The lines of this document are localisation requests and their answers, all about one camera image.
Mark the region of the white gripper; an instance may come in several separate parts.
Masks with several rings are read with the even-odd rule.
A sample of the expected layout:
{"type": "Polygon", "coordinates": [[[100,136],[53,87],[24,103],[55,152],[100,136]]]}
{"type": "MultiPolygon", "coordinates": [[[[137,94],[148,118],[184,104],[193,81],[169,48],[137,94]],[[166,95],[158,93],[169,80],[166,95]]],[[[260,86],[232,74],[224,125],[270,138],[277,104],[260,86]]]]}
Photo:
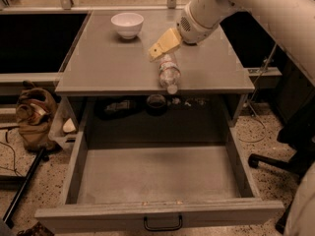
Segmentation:
{"type": "Polygon", "coordinates": [[[168,29],[149,49],[151,61],[155,61],[177,50],[182,40],[187,44],[197,44],[206,39],[220,22],[218,16],[210,15],[208,11],[194,10],[192,4],[187,4],[176,21],[176,28],[168,29]]]}

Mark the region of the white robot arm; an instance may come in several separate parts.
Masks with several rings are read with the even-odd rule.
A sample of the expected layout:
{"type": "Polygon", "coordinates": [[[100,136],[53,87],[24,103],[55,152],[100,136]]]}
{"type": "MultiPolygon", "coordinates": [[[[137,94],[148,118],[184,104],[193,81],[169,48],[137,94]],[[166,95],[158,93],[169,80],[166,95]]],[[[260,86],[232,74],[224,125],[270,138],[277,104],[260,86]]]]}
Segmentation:
{"type": "Polygon", "coordinates": [[[183,42],[201,42],[238,11],[249,12],[302,72],[315,74],[314,0],[191,0],[176,26],[149,49],[150,59],[176,51],[183,42]]]}

